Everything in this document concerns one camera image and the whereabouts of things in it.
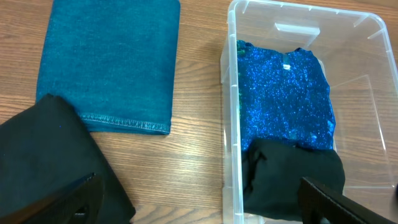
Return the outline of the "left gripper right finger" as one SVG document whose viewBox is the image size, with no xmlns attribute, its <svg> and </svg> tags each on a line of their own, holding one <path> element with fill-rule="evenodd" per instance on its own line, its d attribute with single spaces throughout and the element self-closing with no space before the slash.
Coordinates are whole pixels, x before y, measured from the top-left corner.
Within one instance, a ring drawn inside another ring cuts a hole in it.
<svg viewBox="0 0 398 224">
<path fill-rule="evenodd" d="M 298 204 L 303 224 L 393 224 L 310 177 L 300 179 Z"/>
</svg>

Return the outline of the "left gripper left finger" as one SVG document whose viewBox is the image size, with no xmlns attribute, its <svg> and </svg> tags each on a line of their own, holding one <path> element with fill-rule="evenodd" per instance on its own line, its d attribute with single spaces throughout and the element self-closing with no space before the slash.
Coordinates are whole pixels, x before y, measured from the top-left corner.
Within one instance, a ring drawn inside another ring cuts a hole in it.
<svg viewBox="0 0 398 224">
<path fill-rule="evenodd" d="M 1 217 L 1 223 L 95 223 L 103 199 L 103 179 L 90 173 L 23 209 Z"/>
</svg>

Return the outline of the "black cloth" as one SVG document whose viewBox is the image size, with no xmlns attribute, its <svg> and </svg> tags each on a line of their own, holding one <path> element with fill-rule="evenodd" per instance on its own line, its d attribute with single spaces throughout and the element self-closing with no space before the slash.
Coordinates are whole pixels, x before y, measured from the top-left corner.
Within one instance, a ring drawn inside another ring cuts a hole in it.
<svg viewBox="0 0 398 224">
<path fill-rule="evenodd" d="M 268 139 L 253 140 L 242 153 L 244 212 L 275 220 L 302 220 L 300 179 L 311 177 L 342 193 L 345 172 L 334 150 L 312 150 Z"/>
<path fill-rule="evenodd" d="M 45 95 L 1 125 L 1 215 L 20 210 L 95 173 L 104 181 L 98 223 L 129 223 L 129 197 L 75 110 Z"/>
</svg>

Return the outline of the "sparkly blue green fabric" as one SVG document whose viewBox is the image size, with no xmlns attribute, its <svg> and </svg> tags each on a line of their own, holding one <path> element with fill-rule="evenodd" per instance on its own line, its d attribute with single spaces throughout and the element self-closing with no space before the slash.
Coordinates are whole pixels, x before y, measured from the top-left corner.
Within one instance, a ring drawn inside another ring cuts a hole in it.
<svg viewBox="0 0 398 224">
<path fill-rule="evenodd" d="M 316 56 L 302 48 L 281 53 L 243 40 L 236 46 L 241 149 L 247 151 L 256 138 L 333 149 L 330 86 Z"/>
</svg>

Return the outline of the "blue denim cloth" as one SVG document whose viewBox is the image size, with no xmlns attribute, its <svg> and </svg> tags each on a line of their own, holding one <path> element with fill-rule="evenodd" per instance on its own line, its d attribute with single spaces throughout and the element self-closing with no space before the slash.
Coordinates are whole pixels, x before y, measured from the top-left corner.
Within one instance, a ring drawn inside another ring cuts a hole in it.
<svg viewBox="0 0 398 224">
<path fill-rule="evenodd" d="M 90 131 L 168 135 L 179 0 L 54 0 L 37 99 L 72 105 Z"/>
</svg>

